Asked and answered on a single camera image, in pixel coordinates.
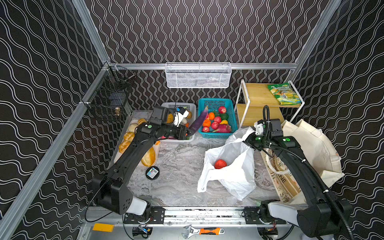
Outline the light purple long eggplant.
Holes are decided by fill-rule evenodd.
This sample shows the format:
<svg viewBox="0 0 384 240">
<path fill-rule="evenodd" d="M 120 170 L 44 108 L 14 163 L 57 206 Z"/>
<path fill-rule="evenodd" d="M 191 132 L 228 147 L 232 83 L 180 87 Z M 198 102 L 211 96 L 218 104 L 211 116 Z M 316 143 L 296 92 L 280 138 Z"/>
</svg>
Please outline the light purple long eggplant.
<svg viewBox="0 0 384 240">
<path fill-rule="evenodd" d="M 203 125 L 207 115 L 209 114 L 209 108 L 206 106 L 201 114 L 196 118 L 196 120 L 189 127 L 189 136 L 192 136 L 196 131 Z"/>
</svg>

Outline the white plastic grocery bag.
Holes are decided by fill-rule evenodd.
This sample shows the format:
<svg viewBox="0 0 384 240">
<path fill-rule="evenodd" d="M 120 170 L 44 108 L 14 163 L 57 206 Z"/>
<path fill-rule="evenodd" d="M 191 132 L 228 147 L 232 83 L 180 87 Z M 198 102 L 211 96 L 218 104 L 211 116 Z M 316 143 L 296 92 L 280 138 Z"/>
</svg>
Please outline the white plastic grocery bag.
<svg viewBox="0 0 384 240">
<path fill-rule="evenodd" d="M 199 193 L 207 191 L 209 181 L 219 181 L 233 197 L 242 201 L 256 188 L 255 151 L 243 143 L 254 132 L 251 127 L 239 129 L 229 136 L 223 146 L 205 152 L 204 167 L 197 187 Z M 219 159 L 228 165 L 217 170 L 214 164 Z"/>
</svg>

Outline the red tomato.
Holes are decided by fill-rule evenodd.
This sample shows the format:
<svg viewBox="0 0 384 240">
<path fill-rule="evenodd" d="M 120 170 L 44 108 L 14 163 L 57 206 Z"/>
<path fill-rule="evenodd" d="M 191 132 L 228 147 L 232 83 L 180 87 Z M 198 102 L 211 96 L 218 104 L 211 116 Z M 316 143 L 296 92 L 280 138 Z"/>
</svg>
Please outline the red tomato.
<svg viewBox="0 0 384 240">
<path fill-rule="evenodd" d="M 219 160 L 217 160 L 217 161 L 215 162 L 215 164 L 214 164 L 214 168 L 218 170 L 218 169 L 225 168 L 227 165 L 228 165 L 228 164 L 227 164 L 226 161 L 224 161 L 224 160 L 222 160 L 222 159 L 219 159 Z"/>
</svg>

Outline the cream canvas tote bag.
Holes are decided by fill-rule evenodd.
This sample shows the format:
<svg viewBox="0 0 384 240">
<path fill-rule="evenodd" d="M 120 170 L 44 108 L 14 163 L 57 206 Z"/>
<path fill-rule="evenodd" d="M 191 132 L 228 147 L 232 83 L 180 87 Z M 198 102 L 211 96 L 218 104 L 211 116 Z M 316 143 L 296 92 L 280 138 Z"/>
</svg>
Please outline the cream canvas tote bag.
<svg viewBox="0 0 384 240">
<path fill-rule="evenodd" d="M 342 172 L 342 158 L 321 129 L 303 119 L 295 125 L 284 121 L 282 129 L 285 137 L 292 136 L 299 142 L 306 159 L 329 188 L 345 176 Z M 280 201 L 290 205 L 305 204 L 307 201 L 304 194 L 288 167 L 272 150 L 268 150 L 268 153 L 272 157 L 265 152 L 261 152 L 261 155 Z"/>
</svg>

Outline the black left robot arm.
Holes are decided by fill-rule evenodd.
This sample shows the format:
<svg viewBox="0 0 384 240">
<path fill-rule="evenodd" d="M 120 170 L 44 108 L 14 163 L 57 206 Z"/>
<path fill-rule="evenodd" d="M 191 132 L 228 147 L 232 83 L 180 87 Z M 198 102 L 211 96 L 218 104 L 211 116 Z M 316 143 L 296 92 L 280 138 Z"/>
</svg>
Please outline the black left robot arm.
<svg viewBox="0 0 384 240">
<path fill-rule="evenodd" d="M 149 121 L 141 123 L 136 128 L 133 141 L 117 162 L 104 174 L 93 178 L 95 203 L 119 215 L 125 213 L 137 216 L 147 215 L 149 203 L 135 197 L 127 184 L 141 159 L 157 141 L 163 137 L 185 140 L 193 134 L 181 124 L 188 115 L 188 111 L 183 107 L 173 110 L 154 107 Z"/>
</svg>

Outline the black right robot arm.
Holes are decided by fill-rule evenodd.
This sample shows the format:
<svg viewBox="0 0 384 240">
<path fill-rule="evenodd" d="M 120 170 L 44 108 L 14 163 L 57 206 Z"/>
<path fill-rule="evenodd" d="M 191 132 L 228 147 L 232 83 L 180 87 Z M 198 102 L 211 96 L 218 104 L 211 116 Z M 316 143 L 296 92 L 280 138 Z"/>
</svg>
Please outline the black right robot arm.
<svg viewBox="0 0 384 240">
<path fill-rule="evenodd" d="M 310 238 L 320 239 L 340 233 L 346 233 L 351 240 L 355 238 L 349 224 L 351 204 L 339 199 L 325 184 L 305 157 L 299 142 L 292 136 L 284 136 L 280 121 L 271 119 L 269 106 L 263 107 L 263 119 L 257 122 L 256 132 L 243 142 L 269 157 L 280 158 L 306 199 L 308 206 L 301 209 L 284 204 L 274 208 L 274 202 L 269 202 L 267 206 L 271 218 L 282 219 L 299 227 Z"/>
</svg>

